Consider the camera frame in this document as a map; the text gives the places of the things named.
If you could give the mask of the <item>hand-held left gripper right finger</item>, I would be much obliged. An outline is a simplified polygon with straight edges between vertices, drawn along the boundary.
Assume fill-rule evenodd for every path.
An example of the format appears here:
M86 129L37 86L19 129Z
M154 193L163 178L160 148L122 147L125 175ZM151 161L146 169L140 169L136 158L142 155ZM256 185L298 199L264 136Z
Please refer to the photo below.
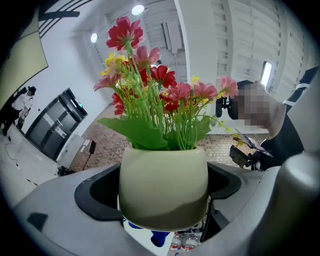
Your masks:
M263 201L258 191L264 171L253 171L208 162L209 213L206 245L209 247L252 247L260 238Z

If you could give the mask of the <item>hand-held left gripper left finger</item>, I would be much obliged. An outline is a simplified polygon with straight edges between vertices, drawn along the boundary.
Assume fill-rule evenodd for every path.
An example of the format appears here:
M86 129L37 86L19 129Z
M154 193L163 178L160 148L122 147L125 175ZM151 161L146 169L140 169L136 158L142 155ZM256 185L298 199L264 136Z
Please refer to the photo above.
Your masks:
M104 171L91 168L50 179L13 209L33 242L48 256L151 256L118 221L97 221L77 206L76 187Z

